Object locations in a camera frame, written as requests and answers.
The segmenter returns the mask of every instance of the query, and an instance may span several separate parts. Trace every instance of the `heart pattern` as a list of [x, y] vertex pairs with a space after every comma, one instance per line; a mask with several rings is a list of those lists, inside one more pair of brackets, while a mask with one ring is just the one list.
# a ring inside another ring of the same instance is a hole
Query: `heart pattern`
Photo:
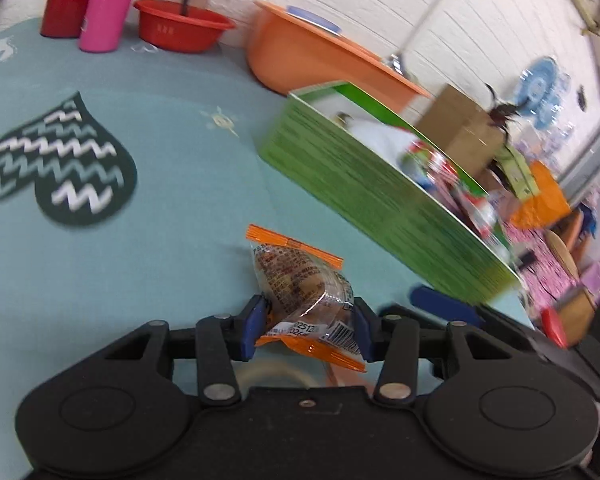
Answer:
[[129, 152], [95, 121], [78, 92], [0, 138], [0, 201], [31, 182], [47, 217], [90, 226], [128, 202], [137, 173]]

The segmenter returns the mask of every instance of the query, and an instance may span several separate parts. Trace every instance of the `pink patterned fabric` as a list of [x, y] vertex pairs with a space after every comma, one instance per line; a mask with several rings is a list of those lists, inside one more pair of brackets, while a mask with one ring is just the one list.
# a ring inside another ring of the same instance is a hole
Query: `pink patterned fabric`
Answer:
[[529, 288], [533, 306], [538, 312], [554, 305], [567, 290], [577, 282], [562, 268], [544, 241], [544, 229], [517, 229], [504, 225], [505, 234], [513, 243], [524, 243], [532, 250], [538, 261], [522, 270], [520, 274]]

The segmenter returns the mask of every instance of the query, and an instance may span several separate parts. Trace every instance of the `white wall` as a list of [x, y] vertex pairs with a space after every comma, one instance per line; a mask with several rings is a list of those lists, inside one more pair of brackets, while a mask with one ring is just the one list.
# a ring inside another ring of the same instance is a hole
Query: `white wall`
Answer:
[[[242, 45], [256, 12], [253, 0], [232, 0], [227, 13], [237, 30], [223, 37]], [[435, 0], [273, 0], [297, 5], [338, 23], [344, 33], [384, 55], [414, 34], [414, 26]], [[0, 29], [43, 12], [45, 0], [2, 0]], [[483, 106], [489, 95], [483, 82], [506, 96], [518, 75], [540, 56], [555, 56], [573, 78], [583, 84], [589, 109], [582, 113], [574, 92], [565, 100], [563, 120], [576, 124], [576, 135], [560, 154], [566, 167], [600, 123], [599, 86], [588, 40], [580, 35], [583, 23], [568, 0], [445, 0], [440, 11], [410, 44], [409, 69], [424, 88], [438, 94], [452, 83]], [[404, 112], [412, 123], [428, 107], [420, 99]]]

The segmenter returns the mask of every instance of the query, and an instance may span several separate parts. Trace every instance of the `green box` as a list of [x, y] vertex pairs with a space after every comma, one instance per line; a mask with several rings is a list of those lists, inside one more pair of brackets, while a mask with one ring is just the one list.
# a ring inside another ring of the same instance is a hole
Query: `green box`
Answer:
[[[476, 304], [520, 286], [515, 272], [455, 215], [313, 106], [337, 94], [430, 142], [357, 86], [335, 82], [291, 92], [260, 156], [437, 290]], [[486, 194], [458, 170], [472, 193]], [[496, 235], [506, 243], [499, 226]]]

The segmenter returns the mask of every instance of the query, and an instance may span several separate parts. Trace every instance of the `snack packet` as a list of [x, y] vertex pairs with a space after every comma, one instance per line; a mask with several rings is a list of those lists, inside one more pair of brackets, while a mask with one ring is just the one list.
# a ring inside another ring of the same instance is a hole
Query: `snack packet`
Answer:
[[257, 346], [282, 341], [299, 354], [365, 371], [353, 335], [353, 291], [338, 272], [342, 259], [250, 225], [258, 284], [269, 300], [267, 332]]
[[498, 215], [487, 198], [472, 195], [461, 184], [452, 186], [449, 191], [463, 213], [464, 223], [482, 240], [491, 238]]

